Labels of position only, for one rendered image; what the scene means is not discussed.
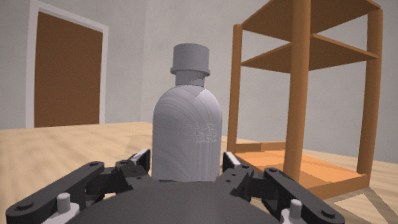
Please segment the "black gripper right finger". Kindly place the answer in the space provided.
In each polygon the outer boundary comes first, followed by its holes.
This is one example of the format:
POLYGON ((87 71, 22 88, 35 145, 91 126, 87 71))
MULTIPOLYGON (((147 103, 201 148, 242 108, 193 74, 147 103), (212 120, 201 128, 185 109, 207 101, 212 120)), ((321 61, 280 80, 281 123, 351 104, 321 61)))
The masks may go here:
POLYGON ((267 167, 264 173, 255 172, 253 166, 236 158, 231 152, 223 152, 223 174, 203 188, 240 197, 249 203, 251 197, 261 198, 281 224, 345 224, 343 215, 281 170, 267 167))

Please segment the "wooden shelving unit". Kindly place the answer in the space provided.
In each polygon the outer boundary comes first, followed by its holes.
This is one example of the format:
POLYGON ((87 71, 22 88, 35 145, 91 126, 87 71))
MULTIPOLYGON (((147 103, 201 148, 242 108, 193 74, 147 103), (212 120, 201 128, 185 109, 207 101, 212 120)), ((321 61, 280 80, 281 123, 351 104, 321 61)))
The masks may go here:
POLYGON ((369 187, 382 40, 383 10, 372 0, 270 0, 242 24, 235 24, 226 152, 253 166, 255 172, 278 168, 321 200, 369 187), (366 14, 368 52, 317 34, 366 14), (243 30, 290 43, 241 62, 243 30), (302 149, 308 71, 361 61, 366 61, 365 92, 357 169, 353 171, 304 155, 302 149), (236 143, 241 66, 291 73, 286 141, 236 143))

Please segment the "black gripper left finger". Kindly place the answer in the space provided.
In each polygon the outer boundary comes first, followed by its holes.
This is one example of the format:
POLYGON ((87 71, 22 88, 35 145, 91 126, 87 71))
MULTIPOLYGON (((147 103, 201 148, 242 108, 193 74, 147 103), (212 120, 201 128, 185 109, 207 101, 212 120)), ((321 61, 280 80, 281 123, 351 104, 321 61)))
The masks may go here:
POLYGON ((142 149, 115 167, 89 162, 10 206, 6 224, 65 224, 105 194, 162 185, 148 174, 150 154, 150 149, 142 149))

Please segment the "grey bottle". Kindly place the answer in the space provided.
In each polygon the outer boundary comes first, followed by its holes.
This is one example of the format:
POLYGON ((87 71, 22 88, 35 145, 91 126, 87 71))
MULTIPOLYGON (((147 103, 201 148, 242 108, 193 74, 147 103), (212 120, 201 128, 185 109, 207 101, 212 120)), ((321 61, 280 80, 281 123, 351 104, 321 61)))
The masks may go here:
POLYGON ((200 44, 174 46, 175 87, 159 98, 153 112, 153 180, 214 182, 219 177, 223 115, 204 88, 211 73, 209 52, 200 44))

